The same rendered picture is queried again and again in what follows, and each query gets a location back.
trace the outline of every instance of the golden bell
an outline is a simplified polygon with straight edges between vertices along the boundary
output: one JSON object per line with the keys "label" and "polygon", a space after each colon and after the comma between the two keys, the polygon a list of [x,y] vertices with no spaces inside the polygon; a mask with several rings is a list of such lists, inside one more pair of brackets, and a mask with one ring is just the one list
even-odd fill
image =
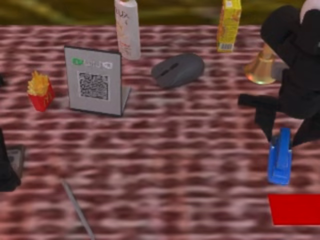
{"label": "golden bell", "polygon": [[258,56],[244,67],[245,76],[255,84],[272,84],[276,81],[271,77],[274,62],[274,51],[265,43]]}

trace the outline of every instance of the yellow box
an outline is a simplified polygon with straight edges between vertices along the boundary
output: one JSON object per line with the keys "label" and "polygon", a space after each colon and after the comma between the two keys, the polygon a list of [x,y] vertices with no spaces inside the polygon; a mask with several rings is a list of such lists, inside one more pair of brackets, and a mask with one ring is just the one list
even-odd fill
{"label": "yellow box", "polygon": [[217,51],[231,53],[241,18],[241,0],[223,0],[217,33]]}

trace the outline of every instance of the computer mouse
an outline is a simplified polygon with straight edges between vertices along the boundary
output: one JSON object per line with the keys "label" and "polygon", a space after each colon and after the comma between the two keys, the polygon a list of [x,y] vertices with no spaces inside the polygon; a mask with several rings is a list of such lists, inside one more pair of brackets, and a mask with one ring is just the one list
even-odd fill
{"label": "computer mouse", "polygon": [[176,88],[197,80],[205,70],[203,59],[193,53],[170,57],[151,70],[156,83],[165,89]]}

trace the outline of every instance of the brick surface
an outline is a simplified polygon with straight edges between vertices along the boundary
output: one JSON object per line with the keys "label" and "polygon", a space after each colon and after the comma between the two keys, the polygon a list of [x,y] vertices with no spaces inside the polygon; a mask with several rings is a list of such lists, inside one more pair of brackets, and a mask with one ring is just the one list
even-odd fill
{"label": "brick surface", "polygon": [[[239,29],[233,53],[216,52],[211,26],[141,28],[141,60],[123,60],[133,87],[123,118],[68,109],[64,45],[117,50],[114,27],[0,27],[0,126],[27,149],[22,185],[0,194],[0,240],[84,240],[60,177],[69,182],[98,240],[318,240],[314,227],[274,227],[268,193],[319,193],[319,142],[293,151],[291,184],[268,184],[268,143],[241,93],[277,95],[243,66],[262,46],[258,26]],[[151,67],[193,52],[199,81],[159,89]],[[36,112],[31,72],[48,74],[56,99]],[[279,114],[274,132],[301,121]]]}

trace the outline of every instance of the green logo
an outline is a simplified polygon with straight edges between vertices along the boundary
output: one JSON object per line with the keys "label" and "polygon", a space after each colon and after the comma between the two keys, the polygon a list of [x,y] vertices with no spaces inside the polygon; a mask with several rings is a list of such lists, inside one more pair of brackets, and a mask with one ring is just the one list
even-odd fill
{"label": "green logo", "polygon": [[82,64],[84,64],[84,60],[83,60],[83,59],[80,59],[80,58],[74,57],[74,58],[72,58],[72,63],[73,63],[74,65],[82,65]]}

